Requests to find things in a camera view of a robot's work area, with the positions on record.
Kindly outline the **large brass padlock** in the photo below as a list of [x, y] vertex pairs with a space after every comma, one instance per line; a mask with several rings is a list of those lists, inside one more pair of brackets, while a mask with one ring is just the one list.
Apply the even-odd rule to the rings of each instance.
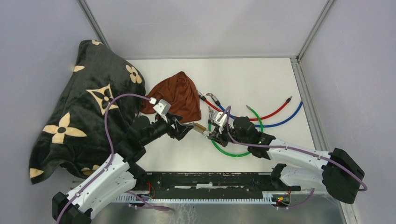
[[192, 124], [193, 124], [193, 130], [197, 131], [198, 133], [200, 133], [201, 135], [203, 135], [205, 137], [209, 136], [210, 131], [208, 131], [208, 129], [205, 126], [203, 126], [197, 122], [192, 122]]

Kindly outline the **blue cable lock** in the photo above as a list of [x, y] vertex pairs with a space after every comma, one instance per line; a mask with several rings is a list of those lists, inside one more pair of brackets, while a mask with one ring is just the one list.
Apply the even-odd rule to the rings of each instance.
[[[199, 95], [199, 98], [202, 101], [204, 101], [205, 103], [207, 103], [212, 109], [214, 109], [214, 110], [216, 110], [218, 112], [223, 112], [225, 110], [225, 108], [221, 105], [220, 101], [212, 93], [206, 93], [206, 94], [199, 93], [198, 95]], [[289, 122], [290, 120], [292, 120], [298, 114], [298, 112], [303, 107], [303, 101], [302, 100], [300, 101], [300, 103], [299, 103], [298, 107], [296, 108], [296, 110], [288, 118], [286, 118], [285, 120], [280, 121], [278, 123], [269, 124], [269, 125], [264, 125], [262, 123], [262, 121], [265, 120], [265, 119], [271, 118], [271, 117], [275, 116], [276, 114], [278, 114], [285, 106], [287, 106], [290, 103], [291, 99], [292, 99], [292, 97], [287, 98], [285, 100], [285, 102], [277, 110], [275, 110], [271, 114], [266, 115], [264, 117], [260, 117], [258, 115], [258, 113], [253, 112], [253, 109], [249, 109], [255, 115], [255, 118], [250, 118], [249, 120], [250, 121], [258, 121], [259, 124], [255, 125], [255, 127], [259, 127], [261, 129], [281, 126], [281, 125]]]

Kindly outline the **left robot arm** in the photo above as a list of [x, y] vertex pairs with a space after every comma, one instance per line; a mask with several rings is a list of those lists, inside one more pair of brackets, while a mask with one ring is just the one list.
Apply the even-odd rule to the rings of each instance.
[[157, 118], [150, 122], [146, 116], [137, 116], [114, 153], [92, 175], [67, 194], [58, 192], [52, 198], [56, 223], [90, 224], [118, 196], [146, 186], [146, 172], [137, 165], [146, 152], [145, 146], [163, 135], [181, 140], [194, 128], [193, 124], [180, 123], [178, 115]]

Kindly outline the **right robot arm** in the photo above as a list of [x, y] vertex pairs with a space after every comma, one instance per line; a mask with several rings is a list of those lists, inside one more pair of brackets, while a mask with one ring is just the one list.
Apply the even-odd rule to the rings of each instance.
[[276, 161], [270, 175], [275, 190], [285, 187], [324, 189], [333, 198], [347, 204], [355, 202], [358, 192], [368, 190], [362, 168], [343, 149], [317, 151], [299, 148], [273, 135], [258, 131], [247, 117], [230, 125], [227, 116], [210, 119], [213, 126], [208, 139], [226, 147], [229, 143], [246, 146], [257, 158]]

